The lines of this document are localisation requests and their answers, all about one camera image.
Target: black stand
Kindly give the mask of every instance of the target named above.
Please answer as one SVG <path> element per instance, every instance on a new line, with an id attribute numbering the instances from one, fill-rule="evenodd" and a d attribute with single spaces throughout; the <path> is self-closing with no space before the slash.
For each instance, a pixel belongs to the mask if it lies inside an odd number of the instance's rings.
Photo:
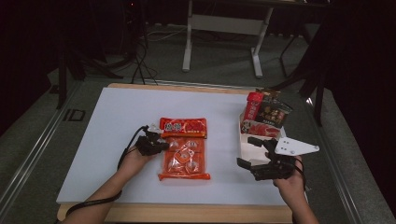
<path id="1" fill-rule="evenodd" d="M 273 90 L 281 90 L 304 79 L 304 85 L 299 90 L 303 99 L 308 99 L 317 90 L 314 118 L 319 126 L 326 76 L 330 74 L 348 39 L 348 25 L 352 17 L 347 16 L 345 9 L 339 7 L 328 13 L 290 78 L 271 87 Z"/>
<path id="2" fill-rule="evenodd" d="M 111 78 L 123 78 L 118 76 L 106 68 L 104 68 L 99 63 L 94 60 L 88 58 L 78 49 L 73 48 L 72 46 L 65 43 L 62 37 L 59 37 L 59 45 L 58 45 L 58 59 L 59 59 L 59 100 L 57 109 L 60 109 L 67 98 L 67 68 L 72 74 L 73 78 L 76 80 L 84 80 L 86 74 L 81 62 L 84 62 L 90 67 L 95 68 L 97 71 L 102 73 L 103 75 Z"/>

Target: white table leg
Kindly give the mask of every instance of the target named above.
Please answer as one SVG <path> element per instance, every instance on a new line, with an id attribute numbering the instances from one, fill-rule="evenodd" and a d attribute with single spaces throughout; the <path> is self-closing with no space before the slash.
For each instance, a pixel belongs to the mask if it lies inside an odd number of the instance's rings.
<path id="1" fill-rule="evenodd" d="M 190 71 L 191 62 L 191 20 L 192 20 L 192 0 L 189 1 L 189 17 L 187 18 L 187 43 L 184 50 L 183 72 Z"/>
<path id="2" fill-rule="evenodd" d="M 259 41 L 256 47 L 251 49 L 251 58 L 253 61 L 254 73 L 256 75 L 256 78 L 262 78 L 262 66 L 260 64 L 259 51 L 260 48 L 262 47 L 262 41 L 264 40 L 265 33 L 267 31 L 268 24 L 270 23 L 270 18 L 273 10 L 274 10 L 273 7 L 268 8 L 265 20 L 262 22 L 262 29 L 259 33 Z"/>

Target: human hand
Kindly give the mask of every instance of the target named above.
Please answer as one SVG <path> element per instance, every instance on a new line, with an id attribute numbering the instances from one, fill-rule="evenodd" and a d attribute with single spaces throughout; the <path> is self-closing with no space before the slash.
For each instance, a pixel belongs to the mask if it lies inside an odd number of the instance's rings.
<path id="1" fill-rule="evenodd" d="M 142 156 L 137 147 L 130 147 L 117 173 L 128 181 L 137 175 L 154 156 Z"/>
<path id="2" fill-rule="evenodd" d="M 303 170 L 303 165 L 301 164 L 302 158 L 300 156 L 296 156 L 295 158 L 297 159 L 296 166 L 300 170 Z M 291 209 L 294 206 L 306 203 L 304 178 L 297 170 L 294 170 L 293 174 L 287 179 L 275 179 L 274 185 L 279 188 L 280 195 Z"/>

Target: white table surface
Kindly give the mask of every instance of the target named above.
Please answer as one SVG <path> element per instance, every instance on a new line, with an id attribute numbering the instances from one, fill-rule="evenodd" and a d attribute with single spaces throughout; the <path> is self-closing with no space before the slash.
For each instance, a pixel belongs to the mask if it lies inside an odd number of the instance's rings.
<path id="1" fill-rule="evenodd" d="M 104 88 L 57 203 L 83 202 L 114 174 L 134 132 L 144 125 L 158 125 L 166 117 L 207 119 L 206 171 L 211 179 L 160 181 L 160 154 L 129 182 L 118 203 L 285 205 L 272 180 L 255 181 L 236 164 L 238 116 L 246 98 L 244 94 Z"/>

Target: red snack package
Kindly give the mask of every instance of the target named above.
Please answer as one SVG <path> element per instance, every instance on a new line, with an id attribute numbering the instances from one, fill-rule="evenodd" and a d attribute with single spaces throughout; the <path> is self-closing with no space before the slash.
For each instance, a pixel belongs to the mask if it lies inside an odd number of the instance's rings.
<path id="1" fill-rule="evenodd" d="M 160 128 L 169 143 L 163 156 L 163 171 L 158 174 L 160 180 L 210 179 L 210 174 L 205 172 L 206 119 L 161 118 Z"/>
<path id="2" fill-rule="evenodd" d="M 292 108 L 268 92 L 251 92 L 241 121 L 241 133 L 275 137 Z"/>
<path id="3" fill-rule="evenodd" d="M 160 119 L 162 138 L 170 136 L 206 138 L 206 119 Z"/>

